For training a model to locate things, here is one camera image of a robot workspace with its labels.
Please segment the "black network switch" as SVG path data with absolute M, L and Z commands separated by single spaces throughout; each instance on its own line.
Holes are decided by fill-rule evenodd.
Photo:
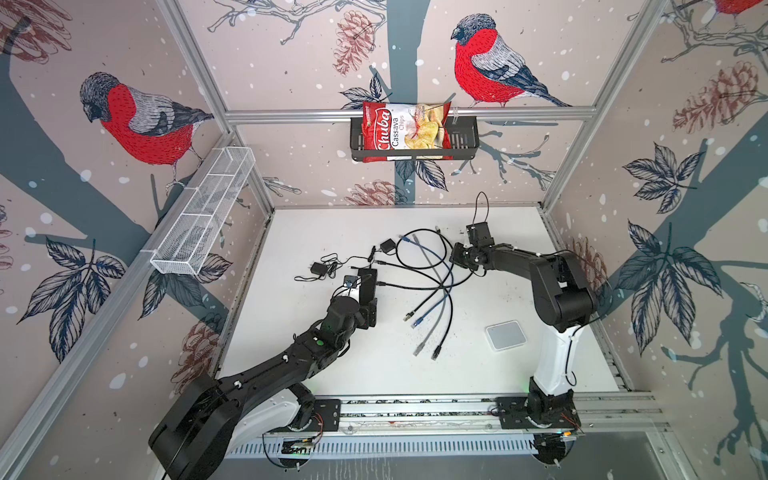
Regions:
M 358 288 L 359 303 L 361 306 L 366 306 L 376 298 L 378 271 L 375 268 L 360 268 L 358 270 L 358 276 L 360 277 L 360 285 Z

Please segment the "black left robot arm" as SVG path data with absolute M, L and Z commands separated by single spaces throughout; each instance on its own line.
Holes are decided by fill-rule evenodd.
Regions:
M 335 296 L 324 318 L 283 352 L 240 373 L 191 381 L 154 429 L 148 446 L 170 479 L 207 479 L 222 463 L 238 423 L 287 390 L 299 407 L 314 396 L 303 385 L 340 358 L 358 329 L 376 325 L 377 299 Z

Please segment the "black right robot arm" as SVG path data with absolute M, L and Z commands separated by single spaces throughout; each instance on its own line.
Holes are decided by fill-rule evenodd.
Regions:
M 579 338 L 598 309 L 579 258 L 570 250 L 542 254 L 496 243 L 486 222 L 468 225 L 467 235 L 467 246 L 454 245 L 452 262 L 471 272 L 501 271 L 529 280 L 536 313 L 547 327 L 529 381 L 527 418 L 539 426 L 574 419 L 576 377 L 570 370 Z

